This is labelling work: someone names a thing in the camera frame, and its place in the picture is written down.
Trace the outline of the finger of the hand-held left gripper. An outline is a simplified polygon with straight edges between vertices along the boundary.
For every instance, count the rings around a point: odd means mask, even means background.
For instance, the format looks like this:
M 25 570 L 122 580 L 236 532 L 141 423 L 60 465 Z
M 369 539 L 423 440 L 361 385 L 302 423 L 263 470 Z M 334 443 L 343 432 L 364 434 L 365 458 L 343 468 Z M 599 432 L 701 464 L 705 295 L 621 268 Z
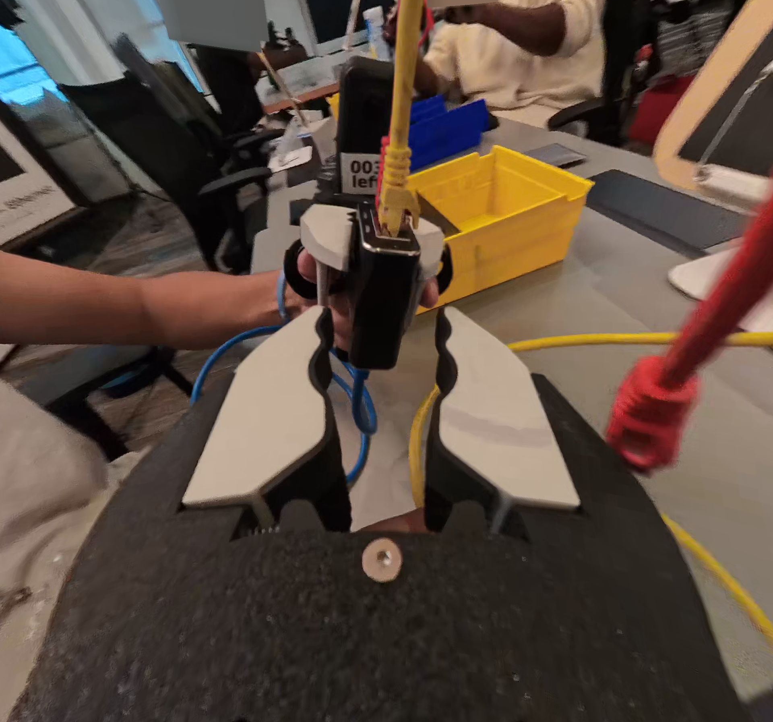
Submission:
M 334 281 L 345 281 L 352 263 L 357 217 L 356 209 L 328 204 L 312 204 L 301 217 L 301 243 L 314 259 L 319 305 L 329 305 Z
M 438 275 L 445 236 L 440 227 L 421 217 L 413 234 L 420 248 L 420 280 L 428 281 Z

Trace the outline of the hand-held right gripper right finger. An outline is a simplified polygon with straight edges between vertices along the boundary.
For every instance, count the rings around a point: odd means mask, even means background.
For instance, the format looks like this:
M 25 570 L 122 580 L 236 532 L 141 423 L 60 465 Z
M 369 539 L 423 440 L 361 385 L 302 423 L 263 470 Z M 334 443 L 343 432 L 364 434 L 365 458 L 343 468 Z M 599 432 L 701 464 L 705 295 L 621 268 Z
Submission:
M 494 534 L 525 534 L 521 512 L 576 515 L 581 498 L 530 371 L 457 308 L 438 312 L 436 386 L 424 457 L 424 520 L 440 533 L 472 503 Z

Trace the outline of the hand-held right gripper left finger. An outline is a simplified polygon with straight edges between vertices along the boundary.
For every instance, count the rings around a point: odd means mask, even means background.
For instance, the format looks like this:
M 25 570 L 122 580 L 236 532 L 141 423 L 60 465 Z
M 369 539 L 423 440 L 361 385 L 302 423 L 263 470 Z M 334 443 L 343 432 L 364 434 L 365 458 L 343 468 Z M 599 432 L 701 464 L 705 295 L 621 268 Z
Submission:
M 267 530 L 286 504 L 311 503 L 328 531 L 349 532 L 352 508 L 328 389 L 329 308 L 315 305 L 237 368 L 182 507 L 251 509 Z

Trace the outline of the black ethernet adapter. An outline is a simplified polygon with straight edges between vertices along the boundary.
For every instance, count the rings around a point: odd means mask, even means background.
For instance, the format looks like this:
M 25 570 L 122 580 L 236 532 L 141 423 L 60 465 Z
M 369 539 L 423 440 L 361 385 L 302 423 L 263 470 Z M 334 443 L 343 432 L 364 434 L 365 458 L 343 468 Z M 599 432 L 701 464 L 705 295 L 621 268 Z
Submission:
M 420 244 L 409 227 L 396 237 L 382 234 L 375 204 L 365 200 L 356 206 L 350 249 L 349 362 L 355 369 L 392 369 L 418 289 Z

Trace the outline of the yellow plastic bin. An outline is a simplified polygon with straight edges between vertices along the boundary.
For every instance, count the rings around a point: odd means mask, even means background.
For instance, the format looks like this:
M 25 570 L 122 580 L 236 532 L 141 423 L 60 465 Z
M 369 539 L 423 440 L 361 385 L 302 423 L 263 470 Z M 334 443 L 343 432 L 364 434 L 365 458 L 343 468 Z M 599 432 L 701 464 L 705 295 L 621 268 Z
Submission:
M 409 189 L 456 228 L 453 278 L 438 305 L 560 263 L 594 186 L 501 145 L 413 174 Z

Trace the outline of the person's left forearm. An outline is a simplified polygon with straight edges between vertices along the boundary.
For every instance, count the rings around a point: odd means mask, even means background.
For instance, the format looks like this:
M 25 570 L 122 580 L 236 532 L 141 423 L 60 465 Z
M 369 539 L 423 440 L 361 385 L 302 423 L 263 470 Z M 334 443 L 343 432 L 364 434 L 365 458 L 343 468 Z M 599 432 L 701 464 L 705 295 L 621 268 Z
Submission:
M 1 254 L 1 339 L 17 345 L 215 348 L 277 326 L 303 303 L 277 297 L 278 272 L 116 277 Z

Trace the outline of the person's left hand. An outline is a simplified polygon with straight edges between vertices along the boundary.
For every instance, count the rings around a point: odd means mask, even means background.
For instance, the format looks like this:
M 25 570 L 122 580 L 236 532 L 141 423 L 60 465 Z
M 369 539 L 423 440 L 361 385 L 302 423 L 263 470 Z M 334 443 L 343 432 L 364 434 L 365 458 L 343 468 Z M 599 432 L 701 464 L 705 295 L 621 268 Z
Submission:
M 297 268 L 300 275 L 309 282 L 316 282 L 316 263 L 314 258 L 306 250 L 302 250 L 298 256 Z M 420 310 L 432 309 L 439 300 L 438 279 L 431 277 L 424 282 L 424 286 L 413 313 Z M 334 346 L 345 352 L 349 351 L 353 330 L 353 314 L 349 299 L 345 294 L 337 294 L 329 299 L 329 307 L 333 315 Z

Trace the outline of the black bin divider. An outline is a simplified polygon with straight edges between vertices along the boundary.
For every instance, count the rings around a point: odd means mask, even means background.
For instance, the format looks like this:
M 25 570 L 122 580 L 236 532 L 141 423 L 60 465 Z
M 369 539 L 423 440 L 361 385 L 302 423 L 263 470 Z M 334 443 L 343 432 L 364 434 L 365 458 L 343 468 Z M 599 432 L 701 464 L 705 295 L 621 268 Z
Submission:
M 416 193 L 420 216 L 438 227 L 445 237 L 456 236 L 461 233 L 459 227 L 435 208 L 420 192 Z

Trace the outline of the black flat device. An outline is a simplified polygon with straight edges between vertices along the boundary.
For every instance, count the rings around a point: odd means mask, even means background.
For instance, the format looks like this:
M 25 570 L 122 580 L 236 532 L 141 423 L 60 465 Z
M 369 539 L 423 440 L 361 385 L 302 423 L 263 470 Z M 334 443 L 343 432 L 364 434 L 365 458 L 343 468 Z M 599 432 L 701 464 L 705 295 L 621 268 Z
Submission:
M 587 157 L 582 153 L 557 143 L 534 148 L 526 151 L 524 155 L 548 166 L 562 169 L 581 166 L 587 161 Z

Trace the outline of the black office chair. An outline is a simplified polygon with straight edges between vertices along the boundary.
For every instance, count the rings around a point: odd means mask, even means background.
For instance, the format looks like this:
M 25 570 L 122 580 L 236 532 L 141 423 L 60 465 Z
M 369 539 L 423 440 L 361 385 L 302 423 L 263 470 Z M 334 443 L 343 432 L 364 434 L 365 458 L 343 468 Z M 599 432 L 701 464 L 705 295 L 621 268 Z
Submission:
M 267 144 L 279 129 L 224 134 L 220 116 L 174 62 L 149 62 L 126 34 L 114 42 L 126 70 L 120 79 L 58 88 L 182 212 L 211 271 L 250 270 L 254 234 L 267 207 L 247 218 L 238 192 L 267 194 Z

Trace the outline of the black desk mat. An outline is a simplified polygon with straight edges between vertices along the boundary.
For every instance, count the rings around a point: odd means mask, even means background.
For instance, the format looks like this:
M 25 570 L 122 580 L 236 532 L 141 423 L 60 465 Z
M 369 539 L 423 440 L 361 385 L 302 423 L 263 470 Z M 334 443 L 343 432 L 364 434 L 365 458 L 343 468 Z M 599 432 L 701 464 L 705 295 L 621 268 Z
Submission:
M 692 260 L 741 237 L 749 218 L 619 170 L 595 175 L 586 205 Z

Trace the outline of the white board stand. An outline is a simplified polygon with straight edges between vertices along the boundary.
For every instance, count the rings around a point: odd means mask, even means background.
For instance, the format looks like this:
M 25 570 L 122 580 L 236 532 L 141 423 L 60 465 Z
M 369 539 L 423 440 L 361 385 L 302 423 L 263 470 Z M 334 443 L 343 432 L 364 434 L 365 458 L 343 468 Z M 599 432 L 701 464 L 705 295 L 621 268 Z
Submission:
M 719 165 L 700 165 L 694 179 L 702 193 L 720 197 L 753 212 L 771 195 L 771 178 Z M 738 244 L 739 240 L 731 240 L 730 247 L 725 250 L 673 267 L 668 272 L 668 282 L 688 298 L 702 301 L 733 259 Z M 739 328 L 748 332 L 772 331 L 772 291 L 747 314 Z

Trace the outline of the red storage bin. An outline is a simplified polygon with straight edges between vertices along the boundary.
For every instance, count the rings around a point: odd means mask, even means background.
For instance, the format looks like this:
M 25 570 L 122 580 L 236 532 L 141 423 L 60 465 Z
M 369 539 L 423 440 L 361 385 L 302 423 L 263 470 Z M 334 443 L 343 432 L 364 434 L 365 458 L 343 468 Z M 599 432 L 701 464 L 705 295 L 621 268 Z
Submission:
M 690 88 L 695 75 L 666 74 L 657 77 L 641 94 L 639 105 L 628 129 L 628 140 L 654 146 L 663 125 Z

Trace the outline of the black framed white sign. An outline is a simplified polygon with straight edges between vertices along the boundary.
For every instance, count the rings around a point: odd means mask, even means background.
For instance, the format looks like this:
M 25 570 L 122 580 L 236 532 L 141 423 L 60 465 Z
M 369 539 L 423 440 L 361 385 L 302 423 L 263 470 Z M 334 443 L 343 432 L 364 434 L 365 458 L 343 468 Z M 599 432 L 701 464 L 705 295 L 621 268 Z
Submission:
M 9 128 L 1 126 L 1 245 L 76 209 L 65 190 Z

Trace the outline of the wood framed black board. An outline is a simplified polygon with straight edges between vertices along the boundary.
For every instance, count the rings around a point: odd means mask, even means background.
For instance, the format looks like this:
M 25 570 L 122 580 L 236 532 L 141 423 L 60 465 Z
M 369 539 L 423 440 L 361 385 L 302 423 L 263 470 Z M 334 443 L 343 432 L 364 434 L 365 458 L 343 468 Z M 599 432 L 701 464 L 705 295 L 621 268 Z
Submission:
M 771 191 L 772 0 L 748 0 L 659 133 L 659 175 L 751 205 Z

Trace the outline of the large glass window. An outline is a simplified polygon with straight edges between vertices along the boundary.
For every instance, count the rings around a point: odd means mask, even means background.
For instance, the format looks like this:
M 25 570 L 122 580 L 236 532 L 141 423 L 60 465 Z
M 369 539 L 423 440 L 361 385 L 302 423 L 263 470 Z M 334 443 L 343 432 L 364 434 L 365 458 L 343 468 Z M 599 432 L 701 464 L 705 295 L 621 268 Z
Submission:
M 28 107 L 45 98 L 67 99 L 24 42 L 1 28 L 1 100 Z

